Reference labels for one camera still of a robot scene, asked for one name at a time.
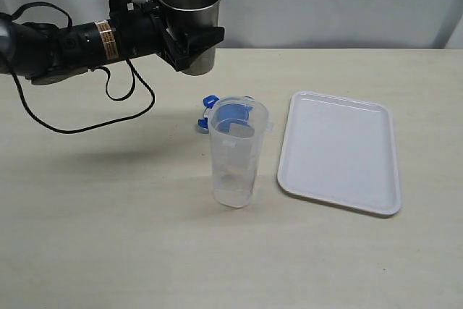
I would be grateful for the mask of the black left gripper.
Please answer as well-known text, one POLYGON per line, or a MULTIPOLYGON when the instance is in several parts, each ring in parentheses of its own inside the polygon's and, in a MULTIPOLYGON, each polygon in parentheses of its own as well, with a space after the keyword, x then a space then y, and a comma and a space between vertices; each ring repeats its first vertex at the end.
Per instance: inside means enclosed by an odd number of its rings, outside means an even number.
POLYGON ((155 54, 180 72, 190 67, 190 56, 213 48, 224 35, 225 28, 219 26, 187 28, 183 47, 169 34, 159 0, 134 4, 132 9, 128 0, 115 0, 115 39, 121 60, 155 54))

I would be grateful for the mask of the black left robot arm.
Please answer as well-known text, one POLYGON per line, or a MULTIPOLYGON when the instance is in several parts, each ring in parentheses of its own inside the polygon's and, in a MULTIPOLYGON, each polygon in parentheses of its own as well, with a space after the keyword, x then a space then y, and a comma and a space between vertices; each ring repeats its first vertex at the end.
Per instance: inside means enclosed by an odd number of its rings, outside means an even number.
POLYGON ((160 4, 149 0, 129 9, 110 3, 107 20, 63 28, 51 23, 17 23, 33 7, 56 6, 37 1, 13 14, 1 14, 1 73, 15 72, 34 85, 47 85, 126 59, 156 54, 175 70, 190 65, 187 47, 169 34, 160 4))

